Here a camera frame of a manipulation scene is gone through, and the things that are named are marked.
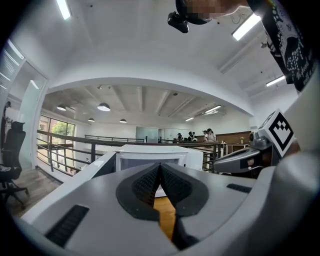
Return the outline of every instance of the glass door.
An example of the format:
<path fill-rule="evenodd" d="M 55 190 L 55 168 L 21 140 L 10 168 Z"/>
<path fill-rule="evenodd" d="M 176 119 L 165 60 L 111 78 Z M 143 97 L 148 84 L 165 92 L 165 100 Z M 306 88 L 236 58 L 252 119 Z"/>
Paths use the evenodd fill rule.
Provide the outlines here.
<path fill-rule="evenodd" d="M 136 139 L 145 139 L 146 136 L 148 143 L 158 143 L 159 129 L 158 128 L 147 128 L 137 127 L 136 128 Z"/>

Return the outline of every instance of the wooden desk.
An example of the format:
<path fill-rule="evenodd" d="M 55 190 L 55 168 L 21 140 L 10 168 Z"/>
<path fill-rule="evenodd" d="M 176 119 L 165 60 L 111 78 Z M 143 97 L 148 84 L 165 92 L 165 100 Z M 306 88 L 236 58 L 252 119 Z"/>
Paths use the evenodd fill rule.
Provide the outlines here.
<path fill-rule="evenodd" d="M 241 144 L 241 143 L 236 143 L 236 144 L 226 144 L 226 155 L 229 154 L 229 153 L 232 153 L 234 151 L 238 151 L 238 150 L 241 150 L 241 149 L 244 149 L 248 146 L 249 144 Z"/>

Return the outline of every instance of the ceiling beam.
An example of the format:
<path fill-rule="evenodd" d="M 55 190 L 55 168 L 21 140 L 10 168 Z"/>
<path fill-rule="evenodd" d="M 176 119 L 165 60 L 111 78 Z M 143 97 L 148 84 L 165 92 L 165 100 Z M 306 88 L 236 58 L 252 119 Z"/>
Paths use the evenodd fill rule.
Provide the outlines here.
<path fill-rule="evenodd" d="M 86 112 L 89 111 L 89 112 L 91 112 L 91 113 L 95 113 L 95 112 L 97 111 L 97 109 L 95 109 L 95 108 L 93 108 L 93 107 L 91 107 L 91 106 L 85 105 L 85 104 L 83 104 L 80 100 L 77 100 L 77 99 L 73 96 L 73 94 L 70 94 L 70 91 L 69 91 L 68 89 L 67 89 L 67 90 L 64 90 L 64 91 L 63 91 L 63 94 L 69 98 L 69 101 L 70 101 L 70 102 L 72 102 L 72 101 L 75 101 L 75 102 L 76 102 L 75 104 L 71 104 L 70 107 L 71 107 L 71 106 L 74 106 L 74 107 L 76 108 L 76 110 L 77 110 L 77 108 L 79 108 L 79 107 L 76 106 L 76 105 L 79 105 L 79 106 L 83 107 Z"/>
<path fill-rule="evenodd" d="M 101 101 L 92 93 L 90 92 L 86 87 L 82 87 L 84 89 L 84 91 L 89 94 L 99 105 L 101 103 Z"/>
<path fill-rule="evenodd" d="M 113 91 L 114 93 L 114 96 L 116 97 L 116 99 L 120 102 L 120 104 L 122 105 L 122 108 L 125 110 L 125 111 L 129 111 L 127 105 L 125 104 L 125 101 L 123 100 L 123 98 L 121 97 L 121 93 L 119 91 L 119 89 L 116 87 L 116 86 L 110 86 L 109 87 L 110 90 Z"/>
<path fill-rule="evenodd" d="M 185 106 L 187 106 L 190 102 L 192 102 L 196 97 L 189 96 L 186 100 L 184 100 L 175 110 L 168 115 L 169 118 L 173 118 L 176 114 L 178 114 Z"/>
<path fill-rule="evenodd" d="M 263 30 L 257 36 L 255 36 L 244 47 L 232 52 L 218 67 L 218 70 L 225 74 L 231 70 L 235 65 L 242 61 L 257 45 L 266 41 L 266 32 Z"/>
<path fill-rule="evenodd" d="M 169 95 L 171 94 L 171 91 L 170 90 L 165 90 L 162 94 L 162 97 L 160 99 L 160 102 L 159 102 L 159 105 L 158 107 L 156 108 L 156 113 L 159 114 L 163 108 L 163 106 L 165 105 Z"/>
<path fill-rule="evenodd" d="M 205 104 L 203 107 L 193 111 L 192 113 L 188 114 L 186 117 L 195 117 L 209 109 L 212 109 L 216 106 L 217 104 L 215 102 L 211 102 L 211 103 L 208 103 L 208 104 Z"/>
<path fill-rule="evenodd" d="M 145 93 L 145 90 L 143 87 L 141 86 L 138 86 L 137 87 L 137 90 L 138 90 L 138 102 L 139 102 L 139 111 L 140 112 L 143 112 L 144 111 L 144 93 Z"/>

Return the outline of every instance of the black vent slot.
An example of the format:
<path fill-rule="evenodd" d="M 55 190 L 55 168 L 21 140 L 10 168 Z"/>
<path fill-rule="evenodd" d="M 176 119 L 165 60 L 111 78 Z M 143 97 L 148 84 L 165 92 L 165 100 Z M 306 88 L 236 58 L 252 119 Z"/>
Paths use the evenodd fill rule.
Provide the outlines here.
<path fill-rule="evenodd" d="M 46 234 L 46 238 L 58 246 L 64 247 L 88 211 L 87 207 L 73 206 Z"/>
<path fill-rule="evenodd" d="M 177 203 L 190 196 L 193 191 L 191 182 L 173 173 L 172 170 L 161 168 L 161 186 L 174 207 Z"/>
<path fill-rule="evenodd" d="M 160 168 L 161 187 L 175 208 L 177 218 L 198 214 L 209 198 L 207 186 L 200 180 L 176 170 L 174 165 L 164 163 Z"/>
<path fill-rule="evenodd" d="M 160 185 L 159 166 L 159 163 L 138 166 L 141 171 L 125 178 L 116 188 L 119 204 L 136 219 L 159 221 L 159 212 L 153 208 Z"/>
<path fill-rule="evenodd" d="M 236 190 L 236 191 L 240 191 L 240 192 L 244 192 L 244 193 L 250 193 L 251 191 L 251 187 L 248 187 L 248 186 L 241 186 L 241 185 L 237 185 L 237 184 L 229 184 L 226 186 L 227 188 L 229 189 L 232 189 L 232 190 Z"/>
<path fill-rule="evenodd" d="M 151 207 L 154 207 L 155 195 L 160 185 L 158 169 L 159 168 L 155 168 L 149 171 L 132 184 L 132 191 L 135 196 Z"/>

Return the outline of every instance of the arched ceiling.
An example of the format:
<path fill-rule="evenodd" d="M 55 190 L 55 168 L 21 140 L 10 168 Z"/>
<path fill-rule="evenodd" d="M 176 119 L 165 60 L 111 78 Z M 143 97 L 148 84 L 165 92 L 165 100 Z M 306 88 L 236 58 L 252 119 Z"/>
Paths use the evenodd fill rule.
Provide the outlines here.
<path fill-rule="evenodd" d="M 231 35 L 251 13 L 248 8 L 220 18 L 220 24 L 189 24 L 189 33 L 182 34 L 167 24 L 176 10 L 173 0 L 67 3 L 69 19 L 56 1 L 42 1 L 12 36 L 27 60 L 48 74 L 48 92 L 97 84 L 155 87 L 252 115 L 248 95 L 266 90 L 266 81 L 280 72 L 269 50 L 260 48 L 261 23 L 240 41 Z"/>

